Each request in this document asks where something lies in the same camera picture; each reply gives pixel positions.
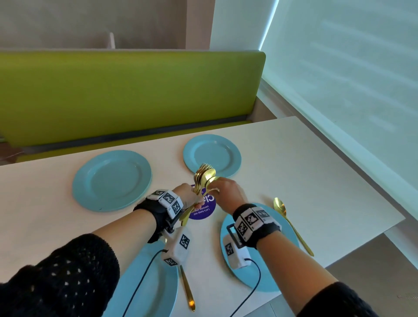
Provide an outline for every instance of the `black knit sleeve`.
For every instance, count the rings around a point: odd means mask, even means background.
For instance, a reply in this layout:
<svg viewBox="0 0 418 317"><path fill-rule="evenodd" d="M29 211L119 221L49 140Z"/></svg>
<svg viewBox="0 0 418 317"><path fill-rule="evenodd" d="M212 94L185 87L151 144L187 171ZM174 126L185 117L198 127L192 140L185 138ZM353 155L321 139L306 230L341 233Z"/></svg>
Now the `black knit sleeve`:
<svg viewBox="0 0 418 317"><path fill-rule="evenodd" d="M341 282L324 288L298 314L308 316L378 317L369 304Z"/></svg>
<svg viewBox="0 0 418 317"><path fill-rule="evenodd" d="M81 235L0 284L1 316L99 317L119 281L111 247Z"/></svg>

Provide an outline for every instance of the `right hand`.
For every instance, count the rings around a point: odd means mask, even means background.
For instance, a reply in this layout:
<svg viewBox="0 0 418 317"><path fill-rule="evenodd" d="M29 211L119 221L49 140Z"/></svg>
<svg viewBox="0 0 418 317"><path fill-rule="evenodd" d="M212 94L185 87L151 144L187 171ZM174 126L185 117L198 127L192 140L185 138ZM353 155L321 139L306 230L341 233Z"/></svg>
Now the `right hand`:
<svg viewBox="0 0 418 317"><path fill-rule="evenodd" d="M230 215L239 206L248 203L244 190L232 179L220 177L208 185L207 191L210 191L210 194L215 197L216 203Z"/></svg>

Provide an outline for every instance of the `light blue plate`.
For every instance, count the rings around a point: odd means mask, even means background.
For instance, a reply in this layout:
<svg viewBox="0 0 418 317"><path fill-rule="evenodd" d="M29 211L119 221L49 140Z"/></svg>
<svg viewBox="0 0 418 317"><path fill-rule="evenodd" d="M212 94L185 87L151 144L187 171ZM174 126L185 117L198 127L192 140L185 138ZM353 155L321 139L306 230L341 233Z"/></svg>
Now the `light blue plate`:
<svg viewBox="0 0 418 317"><path fill-rule="evenodd" d="M142 155L125 150L100 154L80 168L73 197L93 211L112 211L134 203L151 184L151 166Z"/></svg>
<svg viewBox="0 0 418 317"><path fill-rule="evenodd" d="M290 224L280 216L280 214L275 211L273 208L267 207L262 204L256 204L257 206L263 207L265 211L268 212L270 216L272 216L274 219L276 219L277 222L279 222L282 225L282 233L290 240L294 245L299 247L299 241L296 237L295 232L293 231ZM227 254L225 252L225 248L222 244L222 239L224 236L228 235L227 226L234 223L234 219L231 215L227 215L224 222L222 223L221 227L221 249L222 254L224 255L224 259L229 266ZM271 292L271 291L279 291L279 288L276 285L276 282L274 282L273 277L271 276L266 264L264 263L261 255L258 253L258 251L254 248L248 248L250 251L251 259L253 259L261 270L261 281L260 284L257 287L258 291L265 291L265 292ZM251 263L251 265L246 266L244 268L239 268L237 270L232 270L234 275L245 285L248 285L250 288L254 288L254 286L257 284L258 281L258 270L257 267Z"/></svg>
<svg viewBox="0 0 418 317"><path fill-rule="evenodd" d="M223 136L202 134L184 146L183 160L193 173L207 163L216 170L216 176L231 177L241 166L241 153L234 143Z"/></svg>
<svg viewBox="0 0 418 317"><path fill-rule="evenodd" d="M164 244L146 244L119 280L103 317L122 317L152 257ZM126 317L169 317L177 298L178 272L157 255L126 312Z"/></svg>

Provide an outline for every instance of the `gray wall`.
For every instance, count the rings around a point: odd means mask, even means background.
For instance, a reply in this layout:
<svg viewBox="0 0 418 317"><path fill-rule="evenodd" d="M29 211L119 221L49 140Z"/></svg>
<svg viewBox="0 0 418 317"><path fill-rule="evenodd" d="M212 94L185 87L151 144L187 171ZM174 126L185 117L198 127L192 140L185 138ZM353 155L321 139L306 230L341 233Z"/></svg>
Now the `gray wall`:
<svg viewBox="0 0 418 317"><path fill-rule="evenodd" d="M1 0L0 47L183 49L186 0Z"/></svg>

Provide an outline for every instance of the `purple sticker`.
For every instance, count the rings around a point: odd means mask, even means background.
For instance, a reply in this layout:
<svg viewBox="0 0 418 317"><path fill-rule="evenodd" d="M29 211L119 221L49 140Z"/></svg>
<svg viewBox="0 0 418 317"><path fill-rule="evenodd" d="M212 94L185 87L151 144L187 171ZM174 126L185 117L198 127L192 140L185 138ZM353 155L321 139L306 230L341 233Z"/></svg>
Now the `purple sticker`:
<svg viewBox="0 0 418 317"><path fill-rule="evenodd" d="M202 195L206 192L206 188L202 189ZM190 219L194 220L201 220L209 217L216 207L216 199L212 195L206 195L203 197L205 204L202 206L202 208L196 209L190 214Z"/></svg>

